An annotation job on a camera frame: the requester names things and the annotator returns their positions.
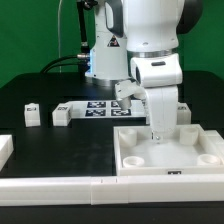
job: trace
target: black table surface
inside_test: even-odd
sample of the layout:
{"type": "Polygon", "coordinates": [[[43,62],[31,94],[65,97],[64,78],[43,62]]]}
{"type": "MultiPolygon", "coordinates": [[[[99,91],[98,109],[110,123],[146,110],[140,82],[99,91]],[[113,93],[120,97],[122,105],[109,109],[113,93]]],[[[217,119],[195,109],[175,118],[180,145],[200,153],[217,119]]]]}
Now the black table surface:
{"type": "MultiPolygon", "coordinates": [[[[113,88],[87,84],[77,73],[14,78],[0,89],[0,134],[12,134],[14,143],[0,178],[116,175],[113,127],[144,125],[144,118],[73,119],[68,127],[52,124],[52,112],[59,103],[114,99],[113,88]],[[40,127],[25,127],[24,105],[29,103],[40,105],[40,127]]],[[[184,72],[179,101],[189,105],[192,123],[217,130],[222,137],[223,99],[223,80],[210,72],[184,72]]],[[[0,217],[1,223],[14,219],[14,223],[223,223],[223,212],[224,202],[188,202],[1,207],[0,217]]]]}

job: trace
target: white plastic peg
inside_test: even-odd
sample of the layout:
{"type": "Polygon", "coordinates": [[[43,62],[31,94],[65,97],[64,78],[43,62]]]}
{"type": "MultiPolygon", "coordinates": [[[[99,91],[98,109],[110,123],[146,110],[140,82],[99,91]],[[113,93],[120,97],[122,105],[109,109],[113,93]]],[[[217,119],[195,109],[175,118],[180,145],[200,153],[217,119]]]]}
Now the white plastic peg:
{"type": "Polygon", "coordinates": [[[24,116],[26,127],[40,126],[39,104],[30,103],[25,105],[24,116]]]}

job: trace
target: black cable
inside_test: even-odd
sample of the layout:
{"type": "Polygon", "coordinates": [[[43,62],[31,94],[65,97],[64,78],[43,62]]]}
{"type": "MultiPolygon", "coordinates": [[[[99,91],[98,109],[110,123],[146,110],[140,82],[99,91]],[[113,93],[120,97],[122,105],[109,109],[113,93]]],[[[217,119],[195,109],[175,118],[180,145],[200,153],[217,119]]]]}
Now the black cable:
{"type": "Polygon", "coordinates": [[[56,67],[61,67],[61,66],[71,66],[71,65],[79,65],[80,63],[66,63],[66,64],[56,64],[56,65],[52,65],[49,68],[45,69],[42,73],[47,73],[48,71],[50,71],[53,68],[56,67]]]}
{"type": "Polygon", "coordinates": [[[88,53],[89,52],[89,44],[87,41],[87,34],[86,34],[86,24],[85,24],[85,17],[83,12],[83,2],[77,2],[77,9],[78,9],[78,16],[79,16],[79,29],[81,35],[81,52],[88,53]]]}
{"type": "Polygon", "coordinates": [[[77,56],[76,55],[69,55],[69,56],[65,56],[65,57],[61,57],[61,58],[58,58],[56,60],[53,60],[50,63],[48,63],[46,66],[44,66],[44,68],[40,71],[40,73],[44,73],[44,71],[46,69],[48,69],[49,67],[51,67],[52,65],[54,65],[58,62],[62,62],[62,61],[65,61],[65,60],[68,60],[68,59],[73,59],[73,58],[77,58],[77,56]]]}

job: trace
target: small white block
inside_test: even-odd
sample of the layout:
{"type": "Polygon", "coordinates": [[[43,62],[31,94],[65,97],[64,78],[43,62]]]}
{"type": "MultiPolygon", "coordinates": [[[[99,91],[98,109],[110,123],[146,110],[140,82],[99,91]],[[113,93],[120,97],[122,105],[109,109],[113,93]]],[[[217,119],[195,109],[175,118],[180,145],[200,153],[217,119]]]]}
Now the small white block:
{"type": "Polygon", "coordinates": [[[59,104],[53,111],[53,125],[54,126],[67,126],[71,121],[71,108],[69,104],[59,104]]]}
{"type": "Polygon", "coordinates": [[[26,127],[40,126],[39,104],[31,103],[25,105],[24,116],[26,127]]]}
{"type": "Polygon", "coordinates": [[[191,124],[191,111],[186,103],[178,103],[177,124],[191,124]]]}
{"type": "Polygon", "coordinates": [[[11,135],[0,135],[0,170],[13,152],[11,135]]]}

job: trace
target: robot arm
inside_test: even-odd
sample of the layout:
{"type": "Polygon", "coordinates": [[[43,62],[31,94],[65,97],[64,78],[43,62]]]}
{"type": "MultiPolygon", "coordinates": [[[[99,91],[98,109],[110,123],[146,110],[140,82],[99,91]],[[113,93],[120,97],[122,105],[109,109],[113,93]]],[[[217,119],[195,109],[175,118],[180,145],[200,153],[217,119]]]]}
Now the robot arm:
{"type": "MultiPolygon", "coordinates": [[[[107,21],[111,19],[107,1],[107,21]]],[[[130,105],[130,95],[145,100],[147,123],[153,132],[173,131],[177,120],[177,84],[182,71],[177,54],[176,27],[184,0],[123,0],[123,26],[131,75],[136,82],[116,85],[116,98],[122,109],[130,105]]]]}

